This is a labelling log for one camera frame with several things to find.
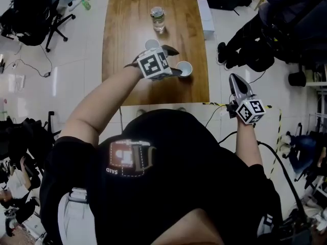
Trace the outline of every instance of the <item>white tile floor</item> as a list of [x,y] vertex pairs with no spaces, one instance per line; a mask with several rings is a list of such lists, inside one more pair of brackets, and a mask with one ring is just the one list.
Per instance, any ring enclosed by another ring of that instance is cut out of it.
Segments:
[[[52,50],[47,54],[54,67],[49,78],[41,78],[35,70],[23,66],[21,63],[18,63],[17,69],[12,70],[9,67],[4,74],[0,75],[0,97],[7,100],[5,109],[11,117],[16,118],[18,123],[26,117],[45,121],[48,111],[53,110],[56,113],[54,128],[60,129],[83,97],[101,83],[102,41],[108,0],[91,0],[90,3],[92,5],[90,11],[86,11],[82,6],[77,7],[74,10],[76,19],[70,20],[60,28],[69,38],[68,42],[63,42],[58,35],[54,36],[50,46]],[[230,96],[228,76],[231,72],[241,75],[248,82],[261,75],[247,66],[225,71],[223,66],[216,64],[217,44],[228,41],[243,24],[256,14],[252,8],[246,7],[236,8],[236,11],[239,15],[233,11],[212,10],[216,32],[212,40],[205,42],[209,93],[212,102],[228,103]],[[38,68],[42,74],[50,70],[50,64],[39,46],[23,45],[17,55],[5,53],[5,56],[7,63],[21,58],[26,63]],[[315,91],[310,88],[295,88],[288,85],[287,75],[292,71],[296,71],[296,66],[286,65],[284,62],[276,60],[265,75],[252,84],[253,91],[264,104],[273,106],[255,129],[258,140],[266,142],[273,148],[275,148],[277,140],[279,109],[282,111],[282,133],[285,133],[287,130],[294,132],[299,122],[304,124],[306,131],[308,114],[315,112],[317,108]],[[13,92],[11,90],[15,81],[13,74],[26,75],[25,87],[22,91]],[[216,109],[215,106],[201,103],[122,107],[123,126],[125,127],[135,118],[138,108],[154,110],[178,107],[185,107],[204,125]],[[207,128],[219,141],[236,129],[236,120],[229,119],[228,115],[221,117],[220,112],[217,111]],[[100,140],[120,133],[120,116],[116,113]],[[235,144],[236,137],[233,135],[222,146],[234,151]],[[265,173],[270,176],[274,158],[264,147],[261,146],[260,150],[264,160]],[[289,161],[284,160],[283,162],[291,177],[294,178]],[[286,215],[293,205],[294,199],[277,163],[271,179],[281,195],[283,214]],[[302,194],[304,181],[299,181],[295,185],[299,194]]]

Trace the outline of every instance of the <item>white box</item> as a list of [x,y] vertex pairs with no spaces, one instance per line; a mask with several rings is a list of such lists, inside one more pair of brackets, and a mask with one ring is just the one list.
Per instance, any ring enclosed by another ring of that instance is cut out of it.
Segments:
[[204,39],[208,40],[211,38],[211,36],[213,36],[215,32],[213,17],[211,15],[211,11],[207,0],[197,0],[197,1],[199,5]]

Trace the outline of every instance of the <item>plastic water bottle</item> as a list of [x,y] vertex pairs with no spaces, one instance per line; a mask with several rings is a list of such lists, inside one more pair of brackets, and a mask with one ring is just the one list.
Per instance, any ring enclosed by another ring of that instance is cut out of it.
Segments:
[[82,5],[85,7],[86,10],[91,9],[91,5],[88,1],[82,0]]

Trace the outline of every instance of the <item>electrical wire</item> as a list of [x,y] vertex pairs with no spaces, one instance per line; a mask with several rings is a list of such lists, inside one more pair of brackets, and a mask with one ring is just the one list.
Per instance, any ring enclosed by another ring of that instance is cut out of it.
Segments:
[[40,45],[40,47],[42,48],[45,57],[48,59],[48,61],[50,62],[50,65],[51,65],[51,70],[50,70],[49,72],[46,73],[46,74],[48,74],[48,75],[46,75],[46,74],[45,74],[45,75],[42,75],[38,69],[36,69],[35,67],[33,67],[33,66],[30,65],[30,64],[25,63],[21,58],[19,58],[19,59],[15,60],[15,61],[11,62],[10,64],[8,64],[8,65],[5,67],[4,71],[5,71],[9,66],[12,66],[12,64],[16,63],[17,61],[21,61],[24,65],[27,65],[27,66],[31,67],[32,69],[36,70],[37,73],[39,74],[39,76],[44,77],[44,78],[50,76],[50,74],[51,74],[51,72],[52,72],[52,68],[53,68],[53,67],[52,67],[52,62],[50,61],[50,59],[49,59],[48,56],[46,55],[46,53],[45,53],[43,47],[42,47],[41,45]]
[[122,110],[121,110],[120,106],[119,106],[119,114],[120,114],[120,118],[121,118],[121,129],[122,129],[122,133],[123,133],[123,115],[122,115]]
[[264,71],[264,73],[263,73],[260,77],[256,78],[254,81],[250,82],[249,84],[254,83],[254,82],[256,82],[257,80],[259,80],[259,79],[260,79],[260,78],[261,78],[265,73],[266,73],[266,70]]
[[231,136],[231,135],[233,135],[233,134],[236,134],[237,133],[237,131],[234,131],[234,132],[232,132],[232,133],[230,133],[230,134],[228,134],[223,140],[221,140],[218,144],[221,144],[222,142],[224,142],[229,136]]
[[218,108],[213,112],[213,114],[211,115],[209,121],[206,123],[205,127],[207,127],[208,123],[209,123],[209,122],[211,121],[211,119],[213,118],[215,112],[216,112],[219,108],[221,108],[221,107],[222,107],[222,106],[219,106],[219,107],[218,107]]
[[[227,137],[225,137],[225,138],[224,138],[222,141],[220,141],[219,143],[222,143],[222,142],[225,141],[229,136],[231,136],[232,134],[235,134],[235,133],[236,133],[236,131],[230,133]],[[269,146],[268,144],[266,144],[266,143],[264,143],[264,142],[260,142],[260,141],[257,141],[257,143],[258,143],[258,145],[261,144],[261,145],[265,146],[266,148],[268,148],[268,149],[272,152],[272,154],[275,156],[275,158],[276,158],[276,160],[279,162],[279,164],[281,165],[282,170],[283,170],[283,174],[284,174],[284,176],[285,176],[285,178],[286,178],[286,181],[287,181],[287,183],[289,184],[289,186],[290,186],[290,188],[291,188],[291,191],[292,191],[292,193],[293,193],[293,195],[294,195],[294,198],[295,198],[295,201],[296,201],[296,206],[297,206],[298,211],[299,211],[299,215],[300,215],[302,221],[303,221],[304,223],[306,223],[306,222],[307,222],[307,216],[306,216],[306,214],[305,214],[305,211],[304,211],[303,205],[302,205],[302,203],[301,203],[301,200],[300,200],[300,198],[299,198],[299,196],[298,196],[298,194],[297,194],[297,192],[296,192],[296,190],[295,190],[295,188],[294,188],[294,185],[293,185],[293,183],[292,183],[292,181],[291,181],[291,179],[290,179],[290,177],[289,177],[289,175],[288,175],[288,173],[287,173],[287,171],[286,171],[286,169],[285,169],[285,167],[284,167],[284,164],[282,163],[281,159],[279,158],[279,156],[277,155],[277,153],[273,150],[273,148],[272,148],[271,146]]]

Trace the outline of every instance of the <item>shoe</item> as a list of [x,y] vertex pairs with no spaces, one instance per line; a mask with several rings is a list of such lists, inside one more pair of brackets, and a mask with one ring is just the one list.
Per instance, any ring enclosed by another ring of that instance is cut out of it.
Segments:
[[136,118],[138,118],[139,116],[141,116],[142,114],[145,114],[147,111],[143,110],[143,109],[139,109],[136,112]]
[[237,66],[239,62],[239,53],[238,52],[232,52],[229,54],[228,59],[225,62],[224,68],[226,71],[232,69],[234,66]]
[[179,107],[178,109],[176,109],[176,111],[187,112],[184,107]]
[[223,65],[224,62],[227,60],[227,51],[226,51],[226,44],[224,42],[220,43],[217,47],[217,58],[218,64]]
[[281,136],[281,142],[286,144],[291,144],[291,137],[289,135],[282,135]]
[[291,152],[291,146],[286,143],[283,143],[279,148],[279,151],[287,156]]
[[73,0],[72,1],[72,5],[68,6],[68,10],[72,11],[75,9],[76,6],[78,6],[80,3],[82,2],[82,0]]

